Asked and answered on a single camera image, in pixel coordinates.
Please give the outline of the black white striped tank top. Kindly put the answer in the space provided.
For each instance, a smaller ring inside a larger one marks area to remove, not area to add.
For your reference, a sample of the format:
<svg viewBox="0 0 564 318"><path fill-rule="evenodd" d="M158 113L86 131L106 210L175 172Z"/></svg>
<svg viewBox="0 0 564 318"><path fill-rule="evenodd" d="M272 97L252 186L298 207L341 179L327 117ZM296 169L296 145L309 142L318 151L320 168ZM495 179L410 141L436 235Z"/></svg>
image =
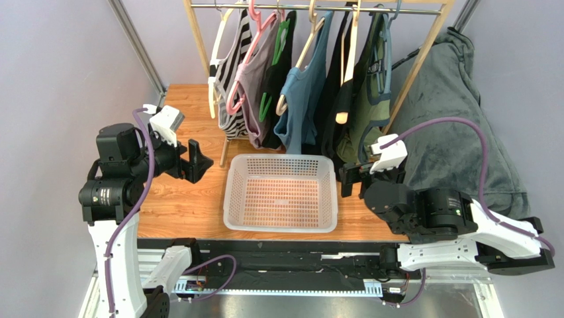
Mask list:
<svg viewBox="0 0 564 318"><path fill-rule="evenodd" d="M221 40L232 39L226 56L218 56ZM212 49L209 77L208 104L211 117L218 120L218 127L228 140L247 135L244 116L241 110L230 115L226 102L234 84L237 67L244 59L252 41L250 18L247 9L228 9L222 16Z"/></svg>

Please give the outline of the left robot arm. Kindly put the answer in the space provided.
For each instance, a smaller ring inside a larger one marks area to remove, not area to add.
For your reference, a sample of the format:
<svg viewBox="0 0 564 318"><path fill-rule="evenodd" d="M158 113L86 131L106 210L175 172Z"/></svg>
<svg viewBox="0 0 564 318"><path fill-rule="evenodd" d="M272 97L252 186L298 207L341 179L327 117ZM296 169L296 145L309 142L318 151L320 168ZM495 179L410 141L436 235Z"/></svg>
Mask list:
<svg viewBox="0 0 564 318"><path fill-rule="evenodd" d="M137 245L140 208L155 177L167 174L195 184L214 162L196 140L184 146L152 127L139 129L130 123L102 128L96 145L99 159L78 195L101 279L96 316L147 317L155 307L157 315L167 315L170 293L165 285L179 276L180 265L190 264L195 241L173 248L164 277L143 287Z"/></svg>

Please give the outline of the mauve tank top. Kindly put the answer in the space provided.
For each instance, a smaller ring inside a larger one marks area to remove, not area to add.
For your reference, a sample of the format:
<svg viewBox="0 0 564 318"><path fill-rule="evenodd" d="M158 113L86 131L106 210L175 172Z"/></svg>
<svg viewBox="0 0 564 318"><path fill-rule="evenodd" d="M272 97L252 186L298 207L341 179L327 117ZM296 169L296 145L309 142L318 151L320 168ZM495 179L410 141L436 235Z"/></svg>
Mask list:
<svg viewBox="0 0 564 318"><path fill-rule="evenodd" d="M238 93L244 95L241 110L250 144L254 148L261 148L266 124L259 121L259 108L261 103L261 84L266 69L271 65L275 37L281 21L275 21L267 27L254 50L251 60L247 65L241 63L238 67L240 85Z"/></svg>

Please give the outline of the cream plastic hanger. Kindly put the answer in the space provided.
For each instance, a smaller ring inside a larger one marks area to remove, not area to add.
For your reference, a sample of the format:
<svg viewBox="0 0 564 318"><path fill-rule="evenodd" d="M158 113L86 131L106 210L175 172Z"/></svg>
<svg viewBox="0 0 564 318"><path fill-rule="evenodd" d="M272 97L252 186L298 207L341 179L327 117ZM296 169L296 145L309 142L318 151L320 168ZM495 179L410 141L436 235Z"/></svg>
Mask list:
<svg viewBox="0 0 564 318"><path fill-rule="evenodd" d="M222 40L232 41L225 57L221 58ZM217 117L220 125L229 120L226 111L226 100L234 82L238 65L244 59L252 41L248 10L228 9L222 16L214 42L209 68L209 104L217 106Z"/></svg>

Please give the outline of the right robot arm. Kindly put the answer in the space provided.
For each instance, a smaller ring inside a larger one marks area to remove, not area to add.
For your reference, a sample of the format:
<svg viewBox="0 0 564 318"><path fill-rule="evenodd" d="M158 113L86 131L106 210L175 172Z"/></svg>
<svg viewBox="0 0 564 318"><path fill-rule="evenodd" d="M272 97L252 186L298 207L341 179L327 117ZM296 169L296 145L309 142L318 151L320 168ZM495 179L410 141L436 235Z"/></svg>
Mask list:
<svg viewBox="0 0 564 318"><path fill-rule="evenodd" d="M519 276L550 270L555 262L538 236L537 217L511 219L484 211L466 193L448 188L413 190L397 168L371 174L370 165L340 168L342 197L361 185L359 198L368 210L408 243L385 244L376 268L386 276L424 268L484 268L491 274Z"/></svg>

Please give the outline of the pink plastic hanger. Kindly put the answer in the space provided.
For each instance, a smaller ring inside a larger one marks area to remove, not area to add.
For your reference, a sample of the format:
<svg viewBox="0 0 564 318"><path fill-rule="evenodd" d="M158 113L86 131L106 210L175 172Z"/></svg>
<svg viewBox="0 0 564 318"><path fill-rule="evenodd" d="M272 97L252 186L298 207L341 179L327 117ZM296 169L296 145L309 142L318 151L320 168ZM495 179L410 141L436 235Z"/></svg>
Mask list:
<svg viewBox="0 0 564 318"><path fill-rule="evenodd" d="M248 48L248 51L246 52L246 55L243 59L244 66L247 65L251 60L252 54L256 49L256 46L259 44L259 40L264 34L266 28L270 27L275 21L281 21L285 16L284 10L279 11L278 9L276 9L273 10L273 12L266 18L266 20L263 21L261 17L261 13L255 9L255 0L248 1L248 12L251 20L256 22L257 30L256 30L256 35L253 38ZM226 111L229 115L235 115L244 100L244 95L242 95L237 103L234 102L235 94L237 93L239 85L240 85L240 80L239 80L239 75L237 74L226 102Z"/></svg>

